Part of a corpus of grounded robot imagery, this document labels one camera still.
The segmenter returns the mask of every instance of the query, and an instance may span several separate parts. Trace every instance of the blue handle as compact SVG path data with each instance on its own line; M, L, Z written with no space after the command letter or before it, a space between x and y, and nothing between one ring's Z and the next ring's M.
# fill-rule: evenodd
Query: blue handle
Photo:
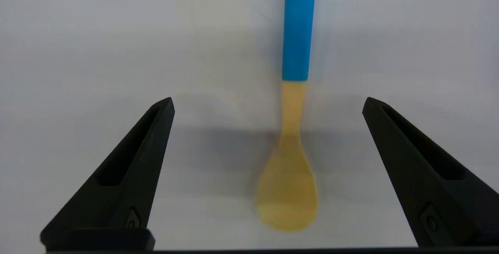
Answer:
M282 80L306 81L314 0L285 0Z

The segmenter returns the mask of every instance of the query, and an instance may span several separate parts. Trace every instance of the white backdrop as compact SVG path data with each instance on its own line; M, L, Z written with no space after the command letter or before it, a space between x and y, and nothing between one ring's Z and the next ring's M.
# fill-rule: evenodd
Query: white backdrop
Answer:
M42 252L41 229L167 96L156 249L415 245L367 96L499 190L499 0L316 0L303 144L319 216L262 226L282 18L283 0L0 0L0 252Z

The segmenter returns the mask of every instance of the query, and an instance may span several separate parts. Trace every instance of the screw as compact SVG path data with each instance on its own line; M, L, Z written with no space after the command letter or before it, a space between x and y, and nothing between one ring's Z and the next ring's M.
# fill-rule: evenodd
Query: screw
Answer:
M438 225L437 225L437 221L435 220L435 218L433 217L428 217L426 219L426 224L428 225L428 227L432 230L432 231L437 231L438 229Z

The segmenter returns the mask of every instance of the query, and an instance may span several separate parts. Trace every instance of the spoon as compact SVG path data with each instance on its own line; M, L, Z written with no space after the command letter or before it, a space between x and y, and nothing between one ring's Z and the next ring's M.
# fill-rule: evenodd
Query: spoon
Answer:
M257 189L262 222L280 231L308 227L315 219L315 179L301 147L314 0L285 0L282 52L282 130Z

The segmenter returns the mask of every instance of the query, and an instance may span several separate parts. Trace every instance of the yellow spoon head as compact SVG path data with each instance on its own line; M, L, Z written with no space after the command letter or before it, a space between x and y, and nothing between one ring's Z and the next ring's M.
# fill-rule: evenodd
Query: yellow spoon head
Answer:
M265 224L280 231L297 231L315 219L317 194L299 137L286 139L280 140L260 176L257 208Z

